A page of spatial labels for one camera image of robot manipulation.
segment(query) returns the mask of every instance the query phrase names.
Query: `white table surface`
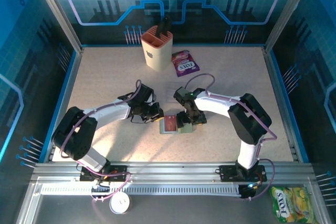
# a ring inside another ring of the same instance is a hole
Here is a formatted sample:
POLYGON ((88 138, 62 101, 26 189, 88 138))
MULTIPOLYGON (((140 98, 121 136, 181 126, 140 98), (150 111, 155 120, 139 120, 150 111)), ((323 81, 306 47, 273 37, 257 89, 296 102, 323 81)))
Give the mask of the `white table surface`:
MULTIPOLYGON (((68 107, 97 107, 133 92, 135 81, 154 89, 165 113, 183 110, 173 99, 174 90, 199 73, 216 77, 211 92, 229 96, 251 93, 272 119, 276 141, 265 142, 261 158, 293 161, 279 114, 266 64, 258 47, 173 47, 173 52, 189 50, 200 71, 177 77, 173 64, 156 72, 145 64, 141 47, 86 48, 80 63, 68 107)), ((210 77, 195 79, 188 89, 205 88, 210 77)), ((115 121, 96 131, 93 147, 110 161, 235 161, 240 139, 229 118, 206 112, 207 124, 195 126, 193 133, 162 135, 159 122, 133 124, 115 121)), ((55 151, 53 161, 66 161, 55 151)))

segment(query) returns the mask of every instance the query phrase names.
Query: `round white object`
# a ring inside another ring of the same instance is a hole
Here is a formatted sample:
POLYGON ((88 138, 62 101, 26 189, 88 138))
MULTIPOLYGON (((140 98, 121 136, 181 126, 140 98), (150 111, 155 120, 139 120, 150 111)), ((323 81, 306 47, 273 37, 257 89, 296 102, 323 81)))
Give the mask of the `round white object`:
POLYGON ((117 192, 110 200, 110 209, 115 214, 124 214, 131 205, 131 198, 123 192, 117 192))

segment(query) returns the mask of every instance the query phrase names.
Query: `enclosure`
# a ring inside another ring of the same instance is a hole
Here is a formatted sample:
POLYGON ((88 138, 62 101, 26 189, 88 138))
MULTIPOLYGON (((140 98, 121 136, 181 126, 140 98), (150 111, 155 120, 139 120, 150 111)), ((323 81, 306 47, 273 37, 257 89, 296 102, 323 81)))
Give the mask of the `enclosure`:
MULTIPOLYGON (((241 184, 214 172, 234 165, 240 147, 220 114, 205 112, 207 124, 190 134, 160 134, 158 122, 129 120, 95 132, 92 147, 132 174, 124 190, 134 207, 126 215, 114 215, 108 200, 93 202, 81 166, 51 141, 70 107, 111 103, 133 92, 137 79, 166 115, 176 114, 183 107, 174 92, 198 73, 216 77, 213 93, 254 95, 278 137, 260 151, 274 161, 272 184, 305 186, 318 222, 335 222, 336 0, 0 4, 2 223, 277 223, 269 193, 252 202, 208 193, 241 184), (172 65, 156 72, 145 64, 141 36, 164 16, 172 20, 172 51, 189 50, 199 72, 177 77, 172 65)), ((210 82, 199 77, 189 88, 210 82)), ((272 166, 260 163, 271 177, 272 166)))

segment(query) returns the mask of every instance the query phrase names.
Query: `yellow snack bag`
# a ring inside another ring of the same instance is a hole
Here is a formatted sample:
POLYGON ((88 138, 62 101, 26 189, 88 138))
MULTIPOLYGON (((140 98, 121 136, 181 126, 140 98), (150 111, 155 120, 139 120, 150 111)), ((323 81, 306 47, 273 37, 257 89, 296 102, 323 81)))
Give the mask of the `yellow snack bag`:
POLYGON ((306 188, 272 186, 269 191, 273 199, 273 212, 279 222, 318 224, 306 188))

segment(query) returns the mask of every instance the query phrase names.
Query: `blue edge trim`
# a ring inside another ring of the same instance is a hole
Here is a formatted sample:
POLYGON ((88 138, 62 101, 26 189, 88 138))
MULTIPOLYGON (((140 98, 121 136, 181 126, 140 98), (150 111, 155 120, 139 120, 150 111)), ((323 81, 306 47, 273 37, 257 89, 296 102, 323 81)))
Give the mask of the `blue edge trim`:
POLYGON ((303 140, 302 140, 302 137, 301 137, 301 134, 300 134, 300 131, 299 131, 299 127, 298 127, 298 124, 296 122, 292 106, 290 105, 290 101, 289 101, 289 97, 288 97, 287 92, 286 92, 285 84, 282 81, 282 76, 281 76, 281 73, 280 73, 278 62, 275 58, 273 50, 271 50, 270 56, 271 56, 271 59, 272 59, 273 64, 274 64, 274 69, 275 69, 275 72, 276 72, 276 75, 277 75, 276 77, 278 78, 279 83, 280 83, 282 96, 285 99, 286 107, 287 107, 287 110, 288 110, 288 113, 289 113, 289 117, 291 119, 291 123, 292 123, 293 129, 294 129, 294 132, 295 132, 295 136, 296 136, 296 140, 297 140, 297 143, 298 143, 298 146, 299 146, 299 149, 300 149, 300 153, 301 153, 301 156, 302 156, 302 161, 304 163, 309 163, 307 152, 306 152, 306 149, 304 147, 303 140))
POLYGON ((74 51, 72 53, 72 57, 71 57, 71 61, 70 61, 69 67, 68 67, 68 71, 67 71, 67 74, 65 75, 64 82, 63 82, 63 85, 62 85, 62 89, 61 89, 61 92, 59 94, 58 101, 57 101, 57 104, 56 104, 56 108, 55 108, 53 117, 51 119, 49 130, 48 130, 48 133, 47 133, 47 136, 46 136, 46 140, 45 140, 45 143, 43 145, 40 158, 38 160, 39 163, 44 162, 44 159, 47 155, 48 147, 49 147, 50 144, 52 144, 51 143, 51 136, 52 136, 53 131, 54 131, 57 116, 58 116, 59 110, 60 110, 61 105, 62 105, 65 90, 66 90, 68 82, 69 82, 69 78, 70 78, 70 75, 71 75, 71 72, 72 72, 72 68, 74 67, 76 56, 77 56, 77 53, 76 53, 76 51, 74 51))
MULTIPOLYGON (((191 45, 195 46, 194 44, 175 44, 175 45, 176 46, 191 46, 191 45)), ((82 46, 83 47, 120 47, 120 46, 125 46, 125 45, 82 45, 82 46)), ((197 46, 260 47, 260 46, 264 46, 264 44, 243 44, 243 45, 242 44, 240 44, 240 45, 198 44, 197 46)), ((276 72, 276 77, 278 78, 278 80, 282 80, 280 69, 279 69, 278 63, 276 61, 276 58, 275 58, 273 50, 270 52, 270 56, 271 56, 271 59, 272 59, 273 64, 274 64, 274 68, 275 68, 275 72, 276 72)), ((58 116, 58 113, 59 113, 59 110, 60 110, 60 107, 61 107, 61 104, 62 104, 62 101, 63 101, 63 96, 65 94, 65 90, 66 90, 66 87, 67 87, 67 84, 68 84, 68 81, 69 81, 69 78, 70 78, 70 74, 71 74, 72 68, 74 66, 75 58, 76 58, 76 52, 74 51, 73 54, 72 54, 72 57, 71 57, 71 62, 70 62, 67 74, 66 74, 64 82, 63 82, 63 86, 62 86, 62 89, 61 89, 61 92, 60 92, 60 95, 59 95, 59 98, 58 98, 58 101, 57 101, 57 104, 56 104, 56 108, 55 108, 53 117, 51 119, 50 127, 49 127, 49 130, 48 130, 47 136, 46 136, 46 141, 47 142, 45 142, 45 144, 43 146, 43 149, 41 151, 41 155, 40 155, 40 158, 39 158, 39 163, 42 163, 44 161, 45 156, 46 156, 47 151, 48 151, 48 146, 49 146, 49 144, 51 144, 51 141, 50 141, 51 140, 51 136, 53 134, 53 130, 54 130, 54 127, 55 127, 55 124, 56 124, 56 119, 57 119, 57 116, 58 116)), ((309 163, 307 152, 306 152, 306 149, 304 147, 304 144, 303 144, 303 141, 302 141, 302 137, 301 137, 301 134, 300 134, 300 131, 299 131, 299 128, 298 128, 298 124, 297 124, 297 122, 295 120, 293 109, 292 109, 292 106, 290 104, 288 95, 286 93, 285 85, 284 85, 284 83, 282 81, 280 81, 279 83, 280 83, 282 95, 283 95, 283 97, 285 99, 286 107, 287 107, 288 112, 289 112, 289 116, 290 116, 290 119, 291 119, 291 122, 292 122, 292 126, 293 126, 293 129, 294 129, 295 135, 296 135, 297 143, 298 143, 298 146, 299 146, 299 149, 300 149, 300 153, 301 153, 301 156, 302 156, 302 161, 304 163, 309 163)))

